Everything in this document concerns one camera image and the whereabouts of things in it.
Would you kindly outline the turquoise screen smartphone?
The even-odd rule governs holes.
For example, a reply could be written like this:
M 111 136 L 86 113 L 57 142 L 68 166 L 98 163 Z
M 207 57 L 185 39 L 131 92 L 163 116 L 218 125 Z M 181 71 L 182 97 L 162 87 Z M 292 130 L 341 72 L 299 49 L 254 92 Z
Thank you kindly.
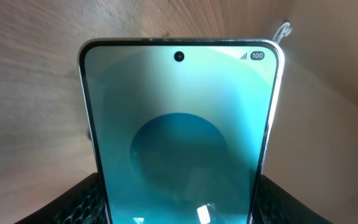
M 284 64 L 267 39 L 84 43 L 109 223 L 250 223 Z

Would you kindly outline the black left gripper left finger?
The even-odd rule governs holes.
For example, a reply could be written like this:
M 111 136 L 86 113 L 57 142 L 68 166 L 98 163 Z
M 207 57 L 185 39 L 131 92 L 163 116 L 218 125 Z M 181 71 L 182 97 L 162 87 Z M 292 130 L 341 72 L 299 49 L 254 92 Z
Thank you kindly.
M 106 205 L 97 172 L 16 224 L 105 224 Z

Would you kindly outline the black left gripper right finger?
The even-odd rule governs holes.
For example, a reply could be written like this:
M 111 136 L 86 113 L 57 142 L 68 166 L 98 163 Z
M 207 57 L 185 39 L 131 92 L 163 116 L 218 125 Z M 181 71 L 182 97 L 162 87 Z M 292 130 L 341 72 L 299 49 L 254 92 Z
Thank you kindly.
M 252 212 L 255 224 L 331 224 L 262 175 Z

